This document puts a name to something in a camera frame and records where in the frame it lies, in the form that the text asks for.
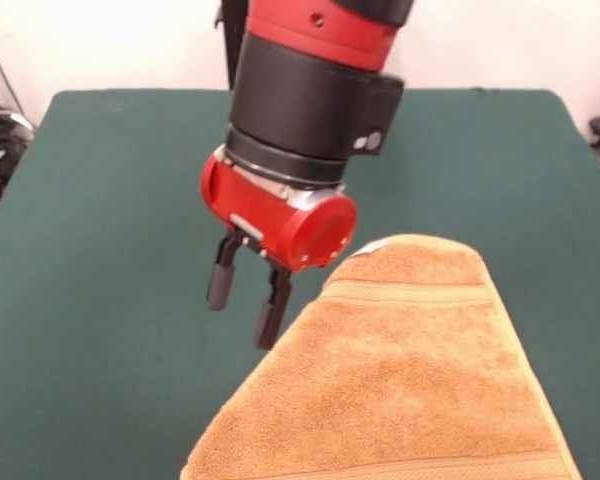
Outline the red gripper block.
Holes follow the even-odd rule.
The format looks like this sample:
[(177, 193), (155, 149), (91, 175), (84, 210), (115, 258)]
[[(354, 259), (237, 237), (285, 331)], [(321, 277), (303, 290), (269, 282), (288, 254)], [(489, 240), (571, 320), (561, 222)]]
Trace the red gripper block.
[[(356, 206), (340, 187), (300, 190), (257, 176), (230, 160), (224, 146), (205, 163), (200, 185), (204, 203), (217, 218), (246, 233), (257, 251), (287, 268), (270, 265), (271, 290), (253, 339), (255, 348), (271, 350), (292, 291), (290, 271), (333, 262), (351, 241)], [(229, 234), (218, 246), (206, 295), (212, 311), (228, 303), (238, 249), (239, 238)]]

